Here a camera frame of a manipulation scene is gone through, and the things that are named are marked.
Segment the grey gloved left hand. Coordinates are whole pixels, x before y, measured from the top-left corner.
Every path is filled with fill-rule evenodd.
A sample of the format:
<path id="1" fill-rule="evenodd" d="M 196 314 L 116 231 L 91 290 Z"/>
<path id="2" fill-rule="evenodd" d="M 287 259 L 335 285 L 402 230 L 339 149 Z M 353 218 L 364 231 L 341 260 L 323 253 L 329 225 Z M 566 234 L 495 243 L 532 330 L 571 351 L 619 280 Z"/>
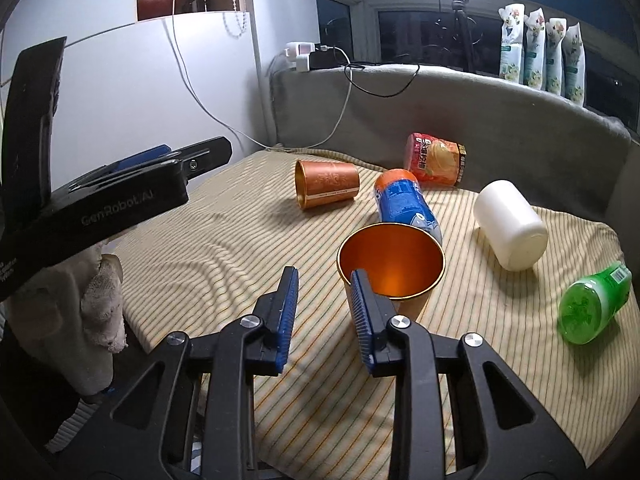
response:
<path id="1" fill-rule="evenodd" d="M 124 271 L 99 242 L 45 268 L 6 300 L 21 347 L 82 396 L 113 380 L 113 356 L 127 347 L 122 313 Z"/>

